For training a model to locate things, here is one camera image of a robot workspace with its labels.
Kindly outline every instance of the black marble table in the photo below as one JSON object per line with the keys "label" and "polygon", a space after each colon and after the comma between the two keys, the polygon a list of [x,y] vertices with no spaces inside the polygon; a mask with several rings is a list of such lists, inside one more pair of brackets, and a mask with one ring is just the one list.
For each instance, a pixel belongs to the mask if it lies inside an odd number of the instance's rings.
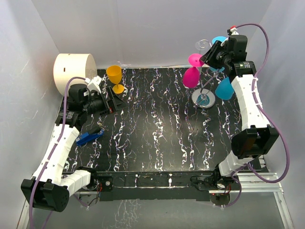
{"label": "black marble table", "polygon": [[[229,154],[232,137],[241,131],[238,102],[234,95],[229,101],[216,98],[208,110],[195,107],[190,99],[195,89],[182,84],[186,69],[124,69],[125,91],[119,97],[128,106],[88,118],[81,133],[98,125],[104,135],[82,147],[74,144],[64,171],[80,166],[99,172],[212,171]],[[201,76],[201,86],[212,76],[211,71],[207,73]],[[105,70],[98,75],[106,92],[106,86],[113,84]],[[220,74],[212,81],[213,92],[223,78]]]}

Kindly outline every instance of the white wall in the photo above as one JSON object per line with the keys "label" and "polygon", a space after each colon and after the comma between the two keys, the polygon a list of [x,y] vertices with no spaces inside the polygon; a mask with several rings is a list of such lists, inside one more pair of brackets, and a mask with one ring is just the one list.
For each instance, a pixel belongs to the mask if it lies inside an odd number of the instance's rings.
{"label": "white wall", "polygon": [[[259,23],[271,0],[32,0],[60,52],[98,68],[188,64],[195,43]],[[251,38],[255,29],[245,29]]]}
{"label": "white wall", "polygon": [[[290,170],[281,182],[296,229],[305,225],[305,109],[304,45],[305,2],[274,0],[261,25],[270,38],[270,55],[258,86],[264,109],[283,131],[291,151]],[[261,65],[265,39],[255,32],[248,46],[248,59]],[[280,140],[266,156],[268,167],[282,174],[286,157]]]}
{"label": "white wall", "polygon": [[30,178],[46,151],[61,96],[58,50],[31,0],[0,1],[0,228],[16,228]]}

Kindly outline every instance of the white cable tie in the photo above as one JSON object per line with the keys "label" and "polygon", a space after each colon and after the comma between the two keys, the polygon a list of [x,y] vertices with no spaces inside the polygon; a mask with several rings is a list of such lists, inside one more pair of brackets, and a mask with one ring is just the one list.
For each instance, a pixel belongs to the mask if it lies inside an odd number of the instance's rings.
{"label": "white cable tie", "polygon": [[44,165],[46,162],[49,162],[49,160],[48,160],[48,159],[45,159],[45,160],[42,160],[42,161],[41,161],[42,165]]}

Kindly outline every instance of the yellow plastic cup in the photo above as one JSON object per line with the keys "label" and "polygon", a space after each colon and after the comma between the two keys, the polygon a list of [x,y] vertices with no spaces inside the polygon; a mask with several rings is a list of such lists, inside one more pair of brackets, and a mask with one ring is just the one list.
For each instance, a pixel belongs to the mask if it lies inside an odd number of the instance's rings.
{"label": "yellow plastic cup", "polygon": [[119,84],[122,80],[122,69],[118,65],[112,65],[107,68],[106,73],[111,83],[116,84],[113,86],[113,91],[116,94],[120,94],[124,91],[124,86]]}

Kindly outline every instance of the cable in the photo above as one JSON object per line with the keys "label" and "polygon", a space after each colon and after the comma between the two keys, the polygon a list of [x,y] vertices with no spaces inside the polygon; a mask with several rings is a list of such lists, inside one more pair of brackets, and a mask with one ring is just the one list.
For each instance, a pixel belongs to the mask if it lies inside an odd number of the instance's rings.
{"label": "cable", "polygon": [[256,84],[256,79],[257,79],[257,75],[260,73],[260,71],[262,70],[262,68],[266,65],[266,62],[267,62],[267,58],[268,58],[268,55],[269,55],[269,38],[268,38],[268,35],[267,35],[267,32],[266,30],[259,24],[255,24],[255,23],[248,23],[248,24],[242,24],[242,25],[239,25],[237,26],[236,28],[239,28],[239,27],[243,27],[243,26],[246,26],[246,25],[254,25],[254,26],[257,26],[258,28],[261,29],[261,31],[263,32],[265,38],[266,38],[266,55],[265,55],[265,59],[264,59],[264,62],[262,64],[262,66],[258,69],[258,71],[255,73],[254,75],[254,79],[252,81],[252,94],[253,94],[253,98],[254,98],[254,101],[255,103],[257,104],[257,108],[260,110],[260,112],[265,115],[265,117],[268,119],[268,121],[273,125],[273,127],[277,130],[277,132],[279,133],[281,139],[282,139],[282,142],[283,142],[283,145],[284,145],[284,148],[285,148],[285,154],[286,154],[286,166],[285,166],[285,170],[283,172],[283,174],[276,180],[267,180],[265,178],[263,178],[261,175],[259,175],[255,170],[254,168],[248,163],[247,166],[249,167],[249,169],[254,172],[255,175],[257,175],[258,178],[260,178],[262,181],[264,182],[267,182],[267,183],[277,183],[277,182],[280,182],[281,180],[283,180],[285,178],[285,176],[287,175],[288,173],[288,170],[289,170],[289,166],[290,166],[290,152],[289,152],[289,148],[288,148],[288,144],[286,142],[286,139],[282,133],[282,131],[278,128],[278,126],[273,122],[273,120],[268,116],[268,114],[263,110],[263,108],[260,106],[258,100],[257,100],[257,97],[256,97],[256,94],[254,92],[254,89],[255,89],[255,84]]}
{"label": "cable", "polygon": [[103,190],[102,184],[98,184],[97,187],[97,194],[99,195],[99,193]]}
{"label": "cable", "polygon": [[235,203],[238,201],[240,195],[242,194],[242,184],[241,184],[241,183],[239,182],[239,180],[236,179],[234,176],[238,173],[239,170],[241,170],[241,169],[243,169],[244,167],[246,167],[246,165],[247,165],[247,164],[244,164],[243,166],[241,166],[240,168],[238,168],[236,171],[233,171],[233,172],[231,173],[231,178],[232,178],[232,179],[238,184],[238,186],[239,186],[239,193],[238,193],[238,196],[236,197],[236,199],[235,199],[232,203],[229,203],[228,205],[225,205],[225,207],[229,207],[229,206],[232,206],[233,204],[235,204]]}
{"label": "cable", "polygon": [[[62,118],[62,128],[61,128],[61,133],[57,139],[57,142],[59,142],[61,140],[61,137],[63,135],[63,131],[64,131],[64,128],[65,128],[65,124],[66,124],[66,113],[67,113],[67,94],[68,94],[68,88],[69,88],[69,84],[71,83],[72,80],[74,79],[81,79],[81,80],[85,80],[85,78],[82,78],[82,77],[72,77],[68,82],[67,82],[67,85],[66,85],[66,88],[65,88],[65,95],[64,95],[64,99],[63,99],[63,118]],[[42,174],[44,172],[44,170],[46,169],[47,165],[48,165],[48,161],[50,160],[50,158],[52,157],[56,147],[57,147],[57,144],[58,143],[55,143],[52,150],[50,151],[50,154],[48,156],[48,160],[44,163],[38,177],[36,178],[36,181],[34,183],[34,186],[33,186],[33,189],[32,189],[32,192],[30,194],[30,202],[29,202],[29,219],[30,219],[30,228],[31,229],[34,229],[34,220],[33,220],[33,202],[34,202],[34,195],[35,195],[35,191],[36,191],[36,188],[37,188],[37,185],[39,183],[39,180],[41,179],[42,177]]]}
{"label": "cable", "polygon": [[78,197],[77,197],[77,195],[75,195],[75,194],[73,194],[73,196],[81,203],[81,205],[83,205],[84,207],[89,207],[89,205],[87,205],[85,202],[82,202],[81,201],[81,199],[79,199]]}
{"label": "cable", "polygon": [[52,213],[53,213],[53,211],[50,211],[50,213],[48,214],[46,220],[44,221],[43,226],[42,226],[41,229],[44,229],[46,227],[47,222],[48,222],[49,218],[51,217]]}
{"label": "cable", "polygon": [[96,199],[98,199],[98,197],[96,197],[93,200],[91,200],[91,202],[88,204],[88,206],[90,206],[92,204],[92,202],[95,201]]}
{"label": "cable", "polygon": [[231,192],[231,184],[228,184],[226,187],[225,187],[225,191],[222,195],[227,195]]}
{"label": "cable", "polygon": [[97,186],[98,186],[99,184],[96,184],[96,186],[93,188],[93,189],[87,189],[87,191],[93,191],[93,190],[95,190],[95,189],[97,189]]}

